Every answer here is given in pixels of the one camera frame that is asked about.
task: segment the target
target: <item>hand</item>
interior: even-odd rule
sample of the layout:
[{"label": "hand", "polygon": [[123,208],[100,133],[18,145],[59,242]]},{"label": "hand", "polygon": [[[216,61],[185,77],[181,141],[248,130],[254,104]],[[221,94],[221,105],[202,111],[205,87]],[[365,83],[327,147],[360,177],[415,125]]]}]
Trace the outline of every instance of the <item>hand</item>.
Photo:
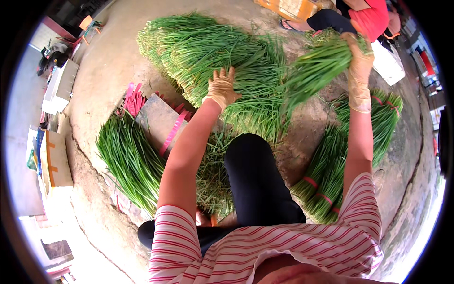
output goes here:
[{"label": "hand", "polygon": [[217,70],[213,71],[213,79],[208,79],[208,95],[202,99],[202,103],[210,98],[213,99],[221,107],[221,113],[224,109],[241,98],[241,94],[233,91],[233,78],[235,76],[235,69],[230,67],[228,76],[224,67],[221,68],[220,75]]},{"label": "hand", "polygon": [[[369,84],[369,75],[374,63],[374,54],[365,55],[353,33],[345,32],[340,38],[347,41],[350,47],[353,59],[348,68],[348,92],[349,106],[361,113],[370,113],[370,91],[367,88]],[[370,40],[364,36],[368,51],[372,51]]]}]

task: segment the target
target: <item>yellow container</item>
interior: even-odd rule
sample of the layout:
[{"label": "yellow container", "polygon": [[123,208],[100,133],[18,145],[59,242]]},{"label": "yellow container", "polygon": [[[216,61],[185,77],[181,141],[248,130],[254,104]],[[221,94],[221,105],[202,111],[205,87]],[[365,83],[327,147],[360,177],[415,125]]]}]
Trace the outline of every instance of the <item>yellow container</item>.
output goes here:
[{"label": "yellow container", "polygon": [[331,0],[254,0],[287,20],[301,23],[321,9],[336,10]]}]

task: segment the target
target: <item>flip flop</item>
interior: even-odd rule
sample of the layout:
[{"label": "flip flop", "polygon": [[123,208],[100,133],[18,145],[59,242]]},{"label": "flip flop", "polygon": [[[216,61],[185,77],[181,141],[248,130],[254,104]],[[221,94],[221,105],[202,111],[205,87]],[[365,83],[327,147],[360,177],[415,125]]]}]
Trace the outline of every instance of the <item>flip flop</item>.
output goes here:
[{"label": "flip flop", "polygon": [[[283,19],[280,19],[280,20],[279,20],[279,25],[281,26],[281,28],[283,28],[283,29],[285,29],[285,30],[294,31],[294,32],[299,33],[299,34],[304,34],[304,33],[305,33],[305,31],[300,31],[300,30],[297,30],[297,29],[295,29],[294,27],[292,27],[292,26],[288,23],[288,21],[290,21],[290,20],[283,20]],[[284,27],[284,25],[282,24],[282,22],[286,23],[289,27],[291,27],[291,29]]]}]

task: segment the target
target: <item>motorcycle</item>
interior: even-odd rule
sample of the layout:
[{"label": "motorcycle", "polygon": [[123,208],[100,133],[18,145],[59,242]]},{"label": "motorcycle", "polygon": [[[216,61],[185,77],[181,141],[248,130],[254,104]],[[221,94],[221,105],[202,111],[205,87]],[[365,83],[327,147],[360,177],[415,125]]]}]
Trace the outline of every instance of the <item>motorcycle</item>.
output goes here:
[{"label": "motorcycle", "polygon": [[39,60],[38,68],[36,70],[38,77],[44,74],[44,72],[46,72],[47,70],[52,71],[54,66],[60,68],[63,67],[63,65],[66,63],[66,60],[68,60],[69,58],[71,49],[67,45],[61,42],[57,42],[51,46],[51,41],[52,39],[50,39],[47,46],[45,46],[41,50],[43,57],[41,58],[41,60]]}]

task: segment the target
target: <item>striped shirt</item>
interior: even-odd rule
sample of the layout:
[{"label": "striped shirt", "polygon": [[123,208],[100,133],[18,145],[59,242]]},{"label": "striped shirt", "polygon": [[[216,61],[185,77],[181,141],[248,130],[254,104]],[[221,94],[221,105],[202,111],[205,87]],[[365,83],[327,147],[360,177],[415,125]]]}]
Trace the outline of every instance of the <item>striped shirt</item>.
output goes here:
[{"label": "striped shirt", "polygon": [[365,278],[383,259],[380,235],[369,173],[353,181],[334,224],[242,227],[214,243],[204,257],[191,215],[166,205],[156,212],[150,282],[252,283],[257,267],[279,254],[326,272]]}]

